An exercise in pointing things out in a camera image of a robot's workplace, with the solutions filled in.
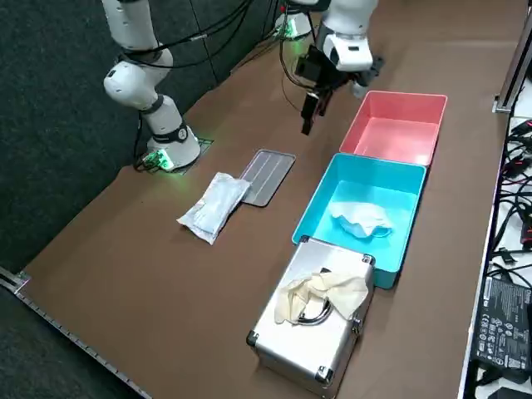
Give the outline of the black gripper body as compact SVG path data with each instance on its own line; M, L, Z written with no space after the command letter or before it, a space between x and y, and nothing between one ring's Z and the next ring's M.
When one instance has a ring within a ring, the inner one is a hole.
M339 71L314 45L308 48L308 62L311 67L308 79L315 83L316 91L335 91L354 78L353 72Z
M360 84L362 86L369 86L372 81L380 75L380 71L385 61L380 56L375 56L370 68L360 73Z

